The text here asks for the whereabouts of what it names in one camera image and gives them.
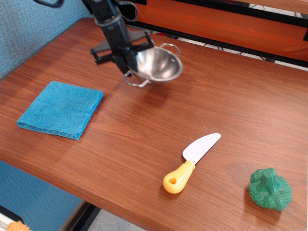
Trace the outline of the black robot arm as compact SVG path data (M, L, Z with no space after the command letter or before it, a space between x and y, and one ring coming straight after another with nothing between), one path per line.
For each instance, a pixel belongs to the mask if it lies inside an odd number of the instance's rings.
M126 22L135 22L139 11L128 0L84 0L88 11L94 15L95 23L103 31L106 41L90 49L96 64L114 62L122 73L131 70L138 72L137 53L154 47L150 34L144 31L131 31ZM131 6L133 18L122 15L120 7Z

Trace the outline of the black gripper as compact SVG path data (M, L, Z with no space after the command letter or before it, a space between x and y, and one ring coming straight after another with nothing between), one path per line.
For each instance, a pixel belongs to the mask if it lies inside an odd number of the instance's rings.
M129 70L137 72L137 53L154 47L150 34L140 30L128 30L122 18L109 22L96 19L95 23L106 38L106 41L90 49L95 62L102 64L112 61L123 74Z

